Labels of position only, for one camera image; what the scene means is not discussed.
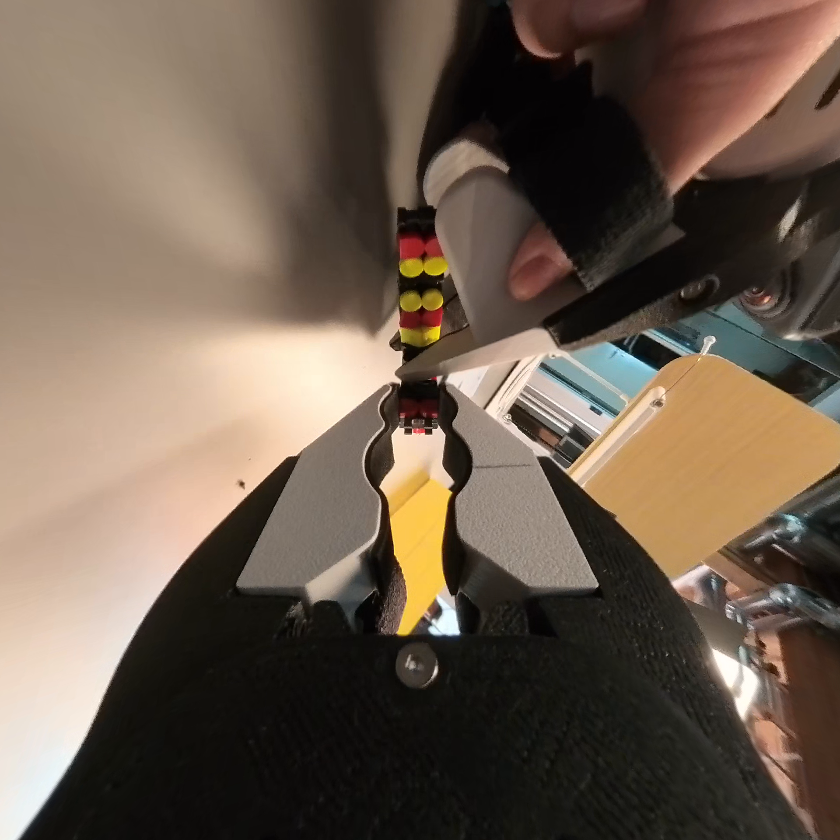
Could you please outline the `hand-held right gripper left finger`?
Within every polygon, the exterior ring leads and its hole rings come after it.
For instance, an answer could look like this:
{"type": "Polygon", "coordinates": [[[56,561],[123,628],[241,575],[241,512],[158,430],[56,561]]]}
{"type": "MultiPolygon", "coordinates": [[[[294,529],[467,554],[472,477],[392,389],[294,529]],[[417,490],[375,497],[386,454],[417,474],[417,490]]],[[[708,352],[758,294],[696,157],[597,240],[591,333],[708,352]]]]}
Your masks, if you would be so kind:
{"type": "Polygon", "coordinates": [[[352,627],[394,634],[406,605],[381,485],[394,465],[397,388],[383,386],[305,447],[237,580],[306,608],[335,602],[352,627]]]}

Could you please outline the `red black lego clip assembly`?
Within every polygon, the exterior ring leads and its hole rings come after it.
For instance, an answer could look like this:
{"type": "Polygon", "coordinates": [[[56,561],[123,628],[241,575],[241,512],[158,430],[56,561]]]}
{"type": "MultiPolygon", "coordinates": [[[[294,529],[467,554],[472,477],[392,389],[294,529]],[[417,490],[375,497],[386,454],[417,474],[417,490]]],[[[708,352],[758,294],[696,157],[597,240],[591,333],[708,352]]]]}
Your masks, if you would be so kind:
{"type": "Polygon", "coordinates": [[[438,428],[439,383],[404,382],[397,389],[399,428],[405,435],[431,435],[438,428]]]}

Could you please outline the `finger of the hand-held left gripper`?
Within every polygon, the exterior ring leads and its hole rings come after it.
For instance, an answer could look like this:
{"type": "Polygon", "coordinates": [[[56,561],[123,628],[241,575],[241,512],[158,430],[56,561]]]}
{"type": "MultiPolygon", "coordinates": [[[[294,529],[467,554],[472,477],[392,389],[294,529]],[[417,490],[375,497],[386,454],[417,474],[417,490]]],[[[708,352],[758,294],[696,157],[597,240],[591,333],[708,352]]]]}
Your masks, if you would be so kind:
{"type": "Polygon", "coordinates": [[[452,332],[395,371],[400,382],[420,382],[493,364],[518,362],[558,352],[550,334],[530,329],[492,343],[480,343],[471,328],[452,332]]]}

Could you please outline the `long black red yellow lego assembly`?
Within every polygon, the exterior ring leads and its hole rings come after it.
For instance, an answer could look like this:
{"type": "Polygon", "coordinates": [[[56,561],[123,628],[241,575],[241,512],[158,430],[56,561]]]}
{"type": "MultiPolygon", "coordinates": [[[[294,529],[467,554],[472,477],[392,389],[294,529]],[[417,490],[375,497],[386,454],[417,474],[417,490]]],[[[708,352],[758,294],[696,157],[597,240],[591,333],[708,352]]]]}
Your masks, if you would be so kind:
{"type": "Polygon", "coordinates": [[[431,206],[396,210],[398,349],[407,363],[440,340],[448,262],[431,206]]]}

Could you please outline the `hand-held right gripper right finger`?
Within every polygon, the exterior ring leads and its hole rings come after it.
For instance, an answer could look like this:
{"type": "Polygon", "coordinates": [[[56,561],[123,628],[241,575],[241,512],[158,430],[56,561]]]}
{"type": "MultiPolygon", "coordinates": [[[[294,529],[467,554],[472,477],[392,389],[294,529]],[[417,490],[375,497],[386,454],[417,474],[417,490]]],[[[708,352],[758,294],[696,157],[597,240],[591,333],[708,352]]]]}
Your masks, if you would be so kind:
{"type": "Polygon", "coordinates": [[[532,449],[459,389],[441,388],[454,481],[444,577],[468,599],[588,595],[595,575],[532,449]]]}

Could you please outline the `yellow plastic bin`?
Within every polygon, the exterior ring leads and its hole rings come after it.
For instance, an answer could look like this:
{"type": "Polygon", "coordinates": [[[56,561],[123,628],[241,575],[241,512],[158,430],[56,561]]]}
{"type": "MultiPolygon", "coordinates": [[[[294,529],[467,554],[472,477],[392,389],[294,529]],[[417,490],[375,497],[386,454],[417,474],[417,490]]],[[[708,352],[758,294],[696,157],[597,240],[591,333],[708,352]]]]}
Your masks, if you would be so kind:
{"type": "Polygon", "coordinates": [[[406,583],[397,634],[408,635],[445,589],[442,550],[449,490],[422,472],[386,494],[395,557],[406,583]]]}

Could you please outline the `person's left hand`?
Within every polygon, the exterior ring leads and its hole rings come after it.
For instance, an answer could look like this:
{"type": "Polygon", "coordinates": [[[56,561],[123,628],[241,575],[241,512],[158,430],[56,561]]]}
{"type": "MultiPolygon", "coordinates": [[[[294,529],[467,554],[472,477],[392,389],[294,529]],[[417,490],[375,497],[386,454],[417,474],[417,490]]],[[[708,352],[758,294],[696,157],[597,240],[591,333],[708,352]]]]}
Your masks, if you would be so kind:
{"type": "MultiPolygon", "coordinates": [[[[521,44],[559,58],[620,35],[649,2],[517,1],[511,18],[521,44]]],[[[674,195],[746,133],[838,38],[836,1],[663,2],[652,68],[627,99],[674,195]]],[[[536,224],[511,262],[508,288],[536,298],[572,272],[549,230],[536,224]]]]}

